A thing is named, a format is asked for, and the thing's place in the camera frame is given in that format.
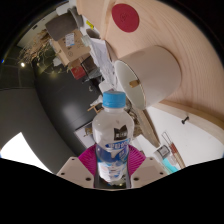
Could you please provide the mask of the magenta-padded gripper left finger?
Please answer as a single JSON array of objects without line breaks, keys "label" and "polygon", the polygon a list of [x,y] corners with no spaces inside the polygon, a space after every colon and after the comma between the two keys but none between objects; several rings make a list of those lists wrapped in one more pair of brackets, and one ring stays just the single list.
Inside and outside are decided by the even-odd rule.
[{"label": "magenta-padded gripper left finger", "polygon": [[79,157],[70,157],[57,175],[84,188],[94,188],[97,172],[96,146],[86,149]]}]

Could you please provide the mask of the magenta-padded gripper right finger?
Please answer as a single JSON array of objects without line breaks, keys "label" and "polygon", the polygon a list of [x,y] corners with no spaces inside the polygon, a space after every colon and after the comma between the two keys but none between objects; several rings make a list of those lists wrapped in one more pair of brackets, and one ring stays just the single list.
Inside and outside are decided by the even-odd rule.
[{"label": "magenta-padded gripper right finger", "polygon": [[146,157],[134,146],[129,146],[127,160],[127,188],[146,186],[167,176],[167,172],[154,157]]}]

